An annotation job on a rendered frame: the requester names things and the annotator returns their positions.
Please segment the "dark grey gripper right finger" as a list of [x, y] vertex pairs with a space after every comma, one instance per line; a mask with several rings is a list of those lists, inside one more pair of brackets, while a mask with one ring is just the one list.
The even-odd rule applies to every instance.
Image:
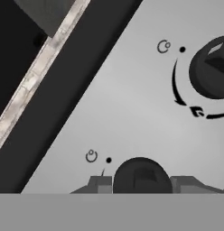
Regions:
[[218, 189], [202, 183], [193, 176], [172, 176], [170, 178], [174, 193], [182, 194], [224, 194], [224, 189]]

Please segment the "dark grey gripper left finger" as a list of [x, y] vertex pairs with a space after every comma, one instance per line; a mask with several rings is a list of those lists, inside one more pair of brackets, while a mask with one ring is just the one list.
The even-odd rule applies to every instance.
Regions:
[[91, 176], [87, 185], [72, 191], [72, 194], [111, 194], [112, 193], [111, 176]]

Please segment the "grey cupboard front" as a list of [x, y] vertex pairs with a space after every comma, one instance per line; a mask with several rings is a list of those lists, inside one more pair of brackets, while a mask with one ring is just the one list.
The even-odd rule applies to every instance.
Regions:
[[76, 0], [14, 0], [49, 37], [53, 37]]

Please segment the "grey and black hob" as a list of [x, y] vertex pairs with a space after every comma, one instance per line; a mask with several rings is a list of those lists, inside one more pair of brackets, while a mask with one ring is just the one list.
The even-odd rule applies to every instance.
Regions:
[[0, 121], [0, 193], [71, 193], [135, 157], [224, 188], [224, 99], [191, 85], [224, 0], [78, 0]]

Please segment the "black round hob knob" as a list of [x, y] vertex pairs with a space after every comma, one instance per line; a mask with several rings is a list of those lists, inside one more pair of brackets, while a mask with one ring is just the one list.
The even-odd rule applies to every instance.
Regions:
[[135, 157], [123, 162], [117, 169], [113, 192], [116, 194], [172, 193], [173, 185], [163, 167], [145, 157]]
[[201, 96], [224, 99], [224, 35], [196, 52], [189, 66], [189, 78]]

